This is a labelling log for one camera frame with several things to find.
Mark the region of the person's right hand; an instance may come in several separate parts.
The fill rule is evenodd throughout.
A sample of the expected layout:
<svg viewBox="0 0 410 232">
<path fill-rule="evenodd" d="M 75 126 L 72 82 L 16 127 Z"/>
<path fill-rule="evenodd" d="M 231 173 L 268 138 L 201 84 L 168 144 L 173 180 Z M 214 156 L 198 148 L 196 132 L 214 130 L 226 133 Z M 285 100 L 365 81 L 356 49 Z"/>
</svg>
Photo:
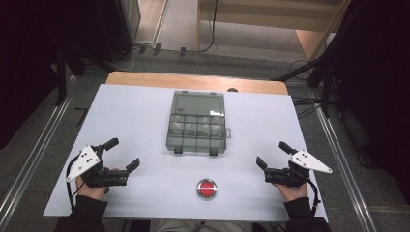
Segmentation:
<svg viewBox="0 0 410 232">
<path fill-rule="evenodd" d="M 300 187 L 288 187 L 285 185 L 274 184 L 274 187 L 278 189 L 282 195 L 284 202 L 290 202 L 298 198 L 303 198 L 308 196 L 308 185 L 303 184 Z"/>
</svg>

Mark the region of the person's left hand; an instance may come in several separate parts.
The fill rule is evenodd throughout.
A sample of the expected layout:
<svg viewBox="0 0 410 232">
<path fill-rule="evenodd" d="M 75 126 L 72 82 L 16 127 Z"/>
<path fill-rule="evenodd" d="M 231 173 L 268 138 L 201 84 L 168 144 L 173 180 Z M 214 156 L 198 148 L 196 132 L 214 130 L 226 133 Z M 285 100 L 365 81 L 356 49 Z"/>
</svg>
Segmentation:
<svg viewBox="0 0 410 232">
<path fill-rule="evenodd" d="M 86 196 L 95 200 L 104 200 L 104 196 L 108 193 L 108 187 L 90 188 L 84 180 L 78 176 L 75 180 L 76 194 Z"/>
</svg>

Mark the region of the black tripod stand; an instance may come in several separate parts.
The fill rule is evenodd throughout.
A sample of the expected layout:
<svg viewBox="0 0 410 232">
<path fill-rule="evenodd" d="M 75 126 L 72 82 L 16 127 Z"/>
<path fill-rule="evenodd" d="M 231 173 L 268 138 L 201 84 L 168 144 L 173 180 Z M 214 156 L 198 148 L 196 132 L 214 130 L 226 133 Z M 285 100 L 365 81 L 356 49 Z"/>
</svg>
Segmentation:
<svg viewBox="0 0 410 232">
<path fill-rule="evenodd" d="M 287 81 L 297 75 L 311 70 L 311 74 L 307 79 L 307 86 L 315 88 L 320 83 L 323 83 L 322 97 L 320 99 L 320 107 L 325 117 L 329 117 L 329 97 L 332 86 L 333 66 L 331 62 L 334 58 L 334 50 L 332 48 L 326 49 L 318 58 L 307 62 L 300 68 L 291 71 L 280 77 L 272 77 L 271 81 Z"/>
</svg>

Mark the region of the black metal stand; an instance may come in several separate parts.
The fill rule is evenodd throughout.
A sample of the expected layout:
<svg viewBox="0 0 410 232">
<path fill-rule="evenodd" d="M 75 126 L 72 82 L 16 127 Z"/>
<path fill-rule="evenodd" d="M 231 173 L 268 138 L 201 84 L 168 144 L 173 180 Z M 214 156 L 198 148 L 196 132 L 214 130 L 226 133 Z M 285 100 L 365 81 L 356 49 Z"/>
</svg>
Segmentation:
<svg viewBox="0 0 410 232">
<path fill-rule="evenodd" d="M 58 97 L 56 105 L 62 104 L 67 96 L 67 80 L 66 80 L 66 59 L 65 59 L 65 48 L 61 46 L 57 50 L 57 76 L 58 76 Z"/>
</svg>

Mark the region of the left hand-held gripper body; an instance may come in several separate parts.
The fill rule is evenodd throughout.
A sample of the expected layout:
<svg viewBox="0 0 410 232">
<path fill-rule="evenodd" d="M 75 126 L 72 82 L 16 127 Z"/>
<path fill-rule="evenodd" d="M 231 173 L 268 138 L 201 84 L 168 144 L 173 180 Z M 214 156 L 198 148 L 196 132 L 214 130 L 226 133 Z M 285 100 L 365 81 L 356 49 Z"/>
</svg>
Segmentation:
<svg viewBox="0 0 410 232">
<path fill-rule="evenodd" d="M 128 170 L 111 170 L 103 165 L 103 152 L 112 145 L 86 146 L 73 159 L 73 167 L 68 167 L 66 182 L 70 183 L 77 177 L 89 188 L 125 186 L 130 172 Z"/>
</svg>

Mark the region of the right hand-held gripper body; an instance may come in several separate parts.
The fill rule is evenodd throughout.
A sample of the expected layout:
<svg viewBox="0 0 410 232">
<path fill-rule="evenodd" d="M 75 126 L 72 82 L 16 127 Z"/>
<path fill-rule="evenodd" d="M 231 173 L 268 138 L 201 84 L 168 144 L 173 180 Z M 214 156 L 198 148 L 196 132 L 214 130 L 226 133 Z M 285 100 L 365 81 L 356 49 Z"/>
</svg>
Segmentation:
<svg viewBox="0 0 410 232">
<path fill-rule="evenodd" d="M 309 180 L 310 171 L 333 172 L 332 168 L 306 150 L 284 149 L 284 152 L 290 155 L 287 167 L 276 169 L 264 165 L 267 183 L 298 188 Z"/>
</svg>

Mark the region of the clear grey compartment organizer box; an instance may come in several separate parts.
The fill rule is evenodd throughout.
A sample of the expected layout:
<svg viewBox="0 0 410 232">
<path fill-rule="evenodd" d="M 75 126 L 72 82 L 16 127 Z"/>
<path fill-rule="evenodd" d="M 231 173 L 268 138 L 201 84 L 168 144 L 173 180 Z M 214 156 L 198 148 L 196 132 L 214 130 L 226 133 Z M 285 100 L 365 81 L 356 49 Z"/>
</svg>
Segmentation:
<svg viewBox="0 0 410 232">
<path fill-rule="evenodd" d="M 175 154 L 223 154 L 227 127 L 224 94 L 175 91 L 171 106 L 166 148 Z"/>
</svg>

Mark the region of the dark metal cabinet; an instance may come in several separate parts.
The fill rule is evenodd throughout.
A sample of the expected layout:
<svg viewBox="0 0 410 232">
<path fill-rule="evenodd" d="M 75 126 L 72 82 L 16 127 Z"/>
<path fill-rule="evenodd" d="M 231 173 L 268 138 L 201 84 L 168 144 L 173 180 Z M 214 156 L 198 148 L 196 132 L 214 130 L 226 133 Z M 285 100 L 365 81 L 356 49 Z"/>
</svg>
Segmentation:
<svg viewBox="0 0 410 232">
<path fill-rule="evenodd" d="M 141 13 L 138 0 L 97 0 L 101 14 L 107 61 L 130 52 L 139 27 Z"/>
</svg>

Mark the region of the round red metal-rimmed tin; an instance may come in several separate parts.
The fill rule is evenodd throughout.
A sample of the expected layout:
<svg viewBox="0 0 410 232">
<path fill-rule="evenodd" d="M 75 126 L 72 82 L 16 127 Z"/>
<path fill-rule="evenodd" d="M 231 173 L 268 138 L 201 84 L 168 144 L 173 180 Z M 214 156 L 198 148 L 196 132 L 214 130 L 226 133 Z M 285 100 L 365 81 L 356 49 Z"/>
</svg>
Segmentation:
<svg viewBox="0 0 410 232">
<path fill-rule="evenodd" d="M 196 193 L 203 200 L 212 200 L 217 192 L 217 184 L 210 179 L 203 179 L 196 186 Z"/>
</svg>

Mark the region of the person's lap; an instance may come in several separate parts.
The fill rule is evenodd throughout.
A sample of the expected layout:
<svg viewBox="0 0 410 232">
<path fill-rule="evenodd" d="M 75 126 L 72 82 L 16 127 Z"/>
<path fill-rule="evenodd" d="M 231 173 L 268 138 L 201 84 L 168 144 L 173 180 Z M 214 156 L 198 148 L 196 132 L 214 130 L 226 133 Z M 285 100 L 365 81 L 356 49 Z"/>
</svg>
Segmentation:
<svg viewBox="0 0 410 232">
<path fill-rule="evenodd" d="M 152 220 L 149 232 L 253 232 L 249 222 Z"/>
</svg>

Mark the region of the metal floor rail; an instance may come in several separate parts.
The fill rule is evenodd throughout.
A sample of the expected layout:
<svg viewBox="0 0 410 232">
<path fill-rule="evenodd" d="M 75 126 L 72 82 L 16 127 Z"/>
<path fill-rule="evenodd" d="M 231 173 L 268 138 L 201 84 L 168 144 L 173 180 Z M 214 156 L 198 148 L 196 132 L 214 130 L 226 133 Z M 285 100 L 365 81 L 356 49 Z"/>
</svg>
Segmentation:
<svg viewBox="0 0 410 232">
<path fill-rule="evenodd" d="M 67 83 L 67 96 L 62 100 L 59 106 L 55 106 L 50 118 L 48 119 L 40 137 L 37 139 L 34 147 L 32 148 L 26 162 L 20 169 L 13 185 L 7 192 L 5 198 L 0 203 L 0 230 L 3 230 L 10 218 L 12 217 L 19 200 L 25 192 L 30 179 L 34 175 L 37 169 L 45 149 L 48 146 L 53 134 L 55 133 L 58 125 L 61 122 L 64 113 L 67 110 L 68 105 L 71 102 L 73 89 L 77 84 L 77 77 L 72 75 Z"/>
<path fill-rule="evenodd" d="M 356 213 L 363 232 L 378 232 L 377 226 L 371 216 L 369 207 L 349 167 L 348 161 L 343 153 L 337 139 L 331 120 L 325 116 L 321 108 L 317 109 L 317 116 L 325 132 L 332 154 L 337 163 L 337 168 L 346 187 L 353 209 Z"/>
</svg>

